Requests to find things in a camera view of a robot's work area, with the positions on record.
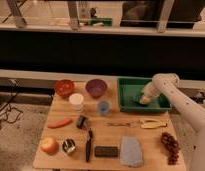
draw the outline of dark background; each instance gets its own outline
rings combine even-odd
[[[0,69],[205,80],[205,38],[0,31]]]

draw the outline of red grapes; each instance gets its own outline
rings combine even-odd
[[[168,164],[175,165],[179,158],[179,155],[178,155],[179,150],[180,150],[179,143],[168,132],[162,133],[161,142],[165,146],[165,148],[169,151]]]

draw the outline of red bowl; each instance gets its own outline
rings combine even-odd
[[[107,90],[108,86],[105,81],[100,79],[93,79],[86,83],[86,91],[93,97],[99,98]]]
[[[55,92],[62,98],[69,97],[74,92],[74,82],[71,80],[60,80],[54,84]]]

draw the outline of knife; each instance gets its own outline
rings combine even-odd
[[[93,138],[93,132],[91,129],[88,130],[87,141],[86,141],[86,162],[89,162],[91,154],[91,139]]]

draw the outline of green bin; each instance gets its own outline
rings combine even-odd
[[[171,110],[171,104],[164,95],[153,99],[147,106],[134,101],[135,95],[140,95],[143,87],[151,81],[150,78],[118,78],[118,104],[121,112],[164,113]]]

